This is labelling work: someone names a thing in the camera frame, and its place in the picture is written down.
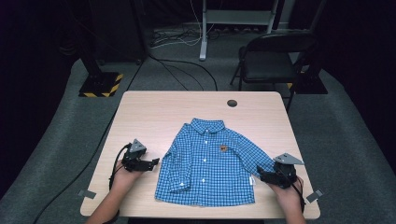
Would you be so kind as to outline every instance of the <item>blue checkered shirt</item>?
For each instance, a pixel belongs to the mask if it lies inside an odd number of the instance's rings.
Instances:
[[[222,120],[184,124],[163,157],[155,198],[168,203],[232,206],[254,203],[249,178],[274,161]]]

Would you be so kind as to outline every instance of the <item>shirt sleeve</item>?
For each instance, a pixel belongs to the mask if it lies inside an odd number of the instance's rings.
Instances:
[[[188,124],[184,124],[172,146],[163,157],[163,162],[167,163],[170,192],[190,188],[191,141],[188,127]]]
[[[236,143],[236,153],[251,174],[260,177],[257,166],[266,172],[274,172],[274,161],[258,146],[248,140],[240,133],[232,132],[232,137]]]

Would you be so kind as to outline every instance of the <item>wire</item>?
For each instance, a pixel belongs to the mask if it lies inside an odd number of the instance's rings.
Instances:
[[[199,43],[199,41],[202,39],[202,36],[203,36],[201,23],[199,22],[198,17],[197,17],[197,15],[195,13],[195,10],[194,10],[193,4],[192,4],[192,0],[190,0],[190,5],[191,5],[192,13],[194,14],[194,17],[195,17],[195,19],[197,21],[197,24],[198,24],[198,27],[199,27],[199,37],[197,39],[189,40],[189,41],[185,41],[183,38],[177,38],[177,40],[179,40],[178,42],[172,42],[172,43],[162,44],[162,45],[159,45],[159,46],[154,46],[154,47],[151,47],[152,49],[156,49],[156,48],[167,46],[167,45],[174,45],[174,44],[185,44],[185,45],[188,45],[188,46],[195,46],[196,44]]]
[[[119,171],[119,169],[122,167],[119,167],[117,170],[116,170],[116,166],[117,166],[117,162],[119,161],[119,157],[120,157],[120,154],[121,154],[121,152],[125,149],[125,148],[129,148],[131,146],[131,143],[129,143],[129,144],[127,144],[127,145],[125,145],[120,151],[119,151],[119,154],[117,154],[117,157],[116,157],[116,160],[114,161],[114,165],[113,165],[113,169],[111,170],[111,177],[109,178],[109,184],[108,184],[108,186],[109,186],[109,189],[111,189],[111,187],[113,186],[113,181],[114,181],[114,177],[115,177],[115,174]]]
[[[134,73],[134,76],[132,77],[131,81],[129,82],[129,85],[128,85],[128,87],[126,88],[126,90],[129,90],[129,88],[131,87],[132,83],[134,82],[134,79],[137,77],[137,74],[139,73],[140,68],[142,68],[144,62],[145,62],[145,61],[142,61],[142,63],[141,63],[141,64],[139,65],[139,67],[137,68],[137,71]]]
[[[283,173],[283,171],[281,169],[278,170],[289,182],[289,184],[297,191],[298,195],[300,196],[300,206],[301,206],[301,211],[304,211],[304,206],[305,206],[305,201],[304,201],[304,197],[303,197],[303,188],[304,186],[301,184],[300,178],[297,176],[297,180],[300,182],[301,185],[301,192],[297,189],[297,187],[295,187],[294,183],[291,183],[291,181],[289,180],[288,176],[285,175],[285,173]]]
[[[154,59],[154,60],[157,61],[157,62],[188,63],[188,64],[192,64],[192,65],[198,66],[198,67],[204,69],[204,70],[209,74],[209,76],[210,76],[210,77],[212,78],[212,80],[213,80],[213,83],[214,83],[214,85],[215,85],[216,91],[219,90],[219,89],[218,89],[218,83],[217,83],[217,81],[215,80],[215,78],[212,76],[212,74],[211,74],[209,71],[207,71],[206,68],[204,68],[203,66],[201,66],[201,65],[198,64],[198,63],[191,63],[191,62],[179,61],[179,60],[157,59],[157,58],[155,58],[154,56],[152,56],[151,54],[149,54],[148,56],[149,56],[150,58]]]
[[[201,87],[201,90],[202,91],[204,90],[204,87],[201,85],[201,83],[192,74],[187,73],[186,71],[184,71],[184,70],[182,70],[182,69],[180,69],[180,68],[178,68],[176,66],[170,65],[170,64],[167,64],[166,66],[173,67],[173,68],[179,70],[180,72],[186,74],[187,76],[191,77],[192,79],[194,79],[198,83],[198,85]]]
[[[165,41],[165,40],[182,40],[183,38],[189,37],[189,36],[194,36],[194,37],[199,36],[199,35],[197,35],[197,34],[195,33],[195,30],[188,29],[187,31],[185,31],[185,30],[184,30],[184,27],[182,27],[182,29],[183,29],[183,32],[182,32],[182,33],[180,33],[180,34],[175,34],[175,35],[168,35],[166,32],[162,32],[162,33],[160,33],[160,32],[155,32],[155,33],[153,34],[154,40],[151,41],[151,44],[150,44],[150,45],[153,46],[154,44],[161,43],[161,42],[163,42],[163,41]]]
[[[156,58],[154,58],[151,54],[149,55],[149,57],[150,57],[151,59],[153,59],[154,61],[160,63],[160,64],[169,72],[169,74],[171,74],[171,76],[172,76],[172,77],[184,88],[184,90],[188,91],[187,87],[184,86],[183,83],[181,83],[181,82],[177,79],[177,77],[175,77],[175,75],[166,67],[166,64],[165,64],[165,63],[160,62],[159,60],[157,60]]]
[[[221,10],[221,7],[222,7],[222,0],[221,0],[221,2],[220,2],[219,10]],[[207,30],[207,32],[206,32],[207,35],[209,34],[210,30],[211,30],[214,26],[215,26],[215,23],[213,23],[212,26],[210,26],[209,30]]]

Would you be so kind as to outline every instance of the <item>black curtain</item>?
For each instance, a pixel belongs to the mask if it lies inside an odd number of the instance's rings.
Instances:
[[[0,197],[50,124],[77,59],[60,52],[58,3],[0,2]]]
[[[296,0],[293,28],[309,27],[315,0]],[[396,170],[396,2],[329,0],[315,34],[320,41],[315,70],[335,77],[361,113],[393,171]]]

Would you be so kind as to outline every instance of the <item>embroidered logo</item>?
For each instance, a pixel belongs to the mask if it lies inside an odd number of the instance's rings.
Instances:
[[[221,145],[220,146],[220,150],[222,151],[222,152],[225,152],[225,151],[227,151],[227,146],[224,146],[224,145]]]

